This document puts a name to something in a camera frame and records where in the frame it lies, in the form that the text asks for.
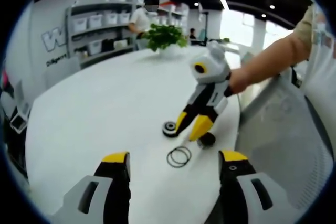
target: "wheel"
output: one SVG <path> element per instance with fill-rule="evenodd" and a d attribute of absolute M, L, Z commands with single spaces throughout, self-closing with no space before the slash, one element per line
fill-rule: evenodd
<path fill-rule="evenodd" d="M 212 147 L 216 142 L 216 137 L 214 134 L 207 132 L 200 139 L 197 140 L 197 144 L 202 149 L 207 149 Z"/>
<path fill-rule="evenodd" d="M 168 121 L 162 126 L 162 133 L 168 138 L 175 138 L 176 135 L 176 123 Z"/>

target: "white robot body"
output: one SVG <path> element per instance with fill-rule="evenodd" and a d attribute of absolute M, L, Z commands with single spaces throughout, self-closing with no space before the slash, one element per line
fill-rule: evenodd
<path fill-rule="evenodd" d="M 210 42 L 207 52 L 190 61 L 192 74 L 200 84 L 223 82 L 230 73 L 225 60 L 225 49 L 217 42 Z"/>

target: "logo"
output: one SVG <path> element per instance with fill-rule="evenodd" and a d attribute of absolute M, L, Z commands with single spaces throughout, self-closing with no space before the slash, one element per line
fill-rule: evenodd
<path fill-rule="evenodd" d="M 65 26 L 43 33 L 41 37 L 47 52 L 54 51 L 56 46 L 61 47 L 66 44 Z"/>
<path fill-rule="evenodd" d="M 60 60 L 66 59 L 66 58 L 67 58 L 67 54 L 64 54 L 64 55 L 61 55 L 57 58 L 51 59 L 51 60 L 47 61 L 47 63 L 46 63 L 47 67 L 50 67 L 53 64 L 57 64 Z"/>

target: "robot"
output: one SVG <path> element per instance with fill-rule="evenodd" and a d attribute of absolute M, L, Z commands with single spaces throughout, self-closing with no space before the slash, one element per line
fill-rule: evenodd
<path fill-rule="evenodd" d="M 226 108 L 227 97 L 233 94 L 229 86 L 231 70 L 225 60 L 225 49 L 215 41 L 210 42 L 207 48 L 206 53 L 190 62 L 198 85 L 178 117 L 172 136 L 177 137 L 197 117 L 189 141 L 198 141 L 200 147 L 214 144 L 215 137 L 209 130 Z"/>

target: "hand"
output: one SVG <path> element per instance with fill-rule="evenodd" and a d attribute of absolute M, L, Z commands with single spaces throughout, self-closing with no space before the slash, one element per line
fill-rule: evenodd
<path fill-rule="evenodd" d="M 244 68 L 237 68 L 231 70 L 231 77 L 229 86 L 233 94 L 243 92 L 249 86 L 249 75 Z"/>

